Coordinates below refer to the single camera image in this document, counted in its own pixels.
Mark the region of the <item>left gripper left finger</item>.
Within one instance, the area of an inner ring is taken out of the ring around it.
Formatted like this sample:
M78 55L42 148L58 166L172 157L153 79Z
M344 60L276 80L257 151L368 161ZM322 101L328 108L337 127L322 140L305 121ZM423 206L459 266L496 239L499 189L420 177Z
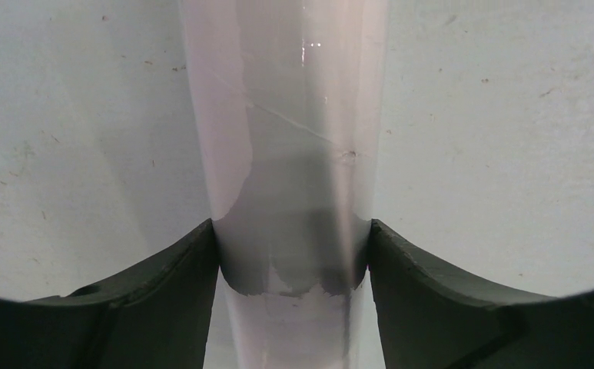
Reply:
M0 368L201 368L218 269L204 221L68 296L0 298Z

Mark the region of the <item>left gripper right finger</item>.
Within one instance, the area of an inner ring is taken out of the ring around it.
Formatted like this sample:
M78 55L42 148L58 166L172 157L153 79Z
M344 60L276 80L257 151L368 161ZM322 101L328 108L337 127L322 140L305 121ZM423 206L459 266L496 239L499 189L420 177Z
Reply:
M388 368L594 368L594 290L558 298L497 284L379 220L368 258Z

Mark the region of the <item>white shuttlecock tube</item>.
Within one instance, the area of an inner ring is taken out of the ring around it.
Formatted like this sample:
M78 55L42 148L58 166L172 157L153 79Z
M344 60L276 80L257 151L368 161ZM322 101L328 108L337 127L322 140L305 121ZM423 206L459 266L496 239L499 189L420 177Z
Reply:
M355 368L387 1L183 1L241 368Z

